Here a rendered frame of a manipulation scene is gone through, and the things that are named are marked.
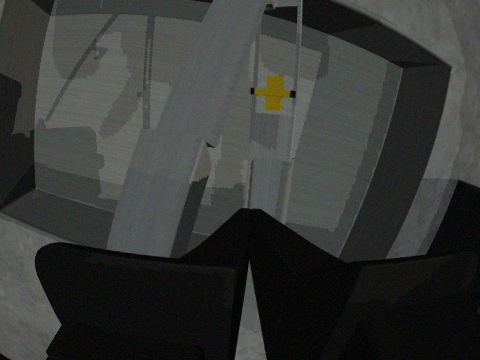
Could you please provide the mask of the dark grey roasting tin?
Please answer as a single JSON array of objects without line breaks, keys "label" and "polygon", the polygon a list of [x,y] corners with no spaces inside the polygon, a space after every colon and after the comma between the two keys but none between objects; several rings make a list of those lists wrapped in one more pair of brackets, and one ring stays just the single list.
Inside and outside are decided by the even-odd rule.
[{"label": "dark grey roasting tin", "polygon": [[[213,0],[4,0],[0,216],[105,249],[140,129],[156,129]],[[343,0],[303,0],[285,227],[345,263],[387,259],[424,179],[453,63]],[[261,17],[257,88],[293,91],[297,7]],[[256,37],[187,252],[244,208]]]}]

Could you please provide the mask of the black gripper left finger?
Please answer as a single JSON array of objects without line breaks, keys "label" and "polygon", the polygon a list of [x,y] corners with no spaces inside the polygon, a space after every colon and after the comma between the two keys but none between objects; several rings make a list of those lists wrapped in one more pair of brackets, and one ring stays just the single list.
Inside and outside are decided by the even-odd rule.
[{"label": "black gripper left finger", "polygon": [[35,269],[63,325],[195,344],[205,360],[235,360],[251,251],[251,209],[237,209],[180,259],[51,243]]}]

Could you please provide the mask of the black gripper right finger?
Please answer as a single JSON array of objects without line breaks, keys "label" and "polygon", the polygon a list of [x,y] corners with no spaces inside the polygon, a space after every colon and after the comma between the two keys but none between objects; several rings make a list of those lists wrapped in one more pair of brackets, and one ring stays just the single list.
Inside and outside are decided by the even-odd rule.
[{"label": "black gripper right finger", "polygon": [[251,209],[249,264],[265,360],[337,360],[372,312],[467,291],[467,249],[345,263],[261,209]]}]

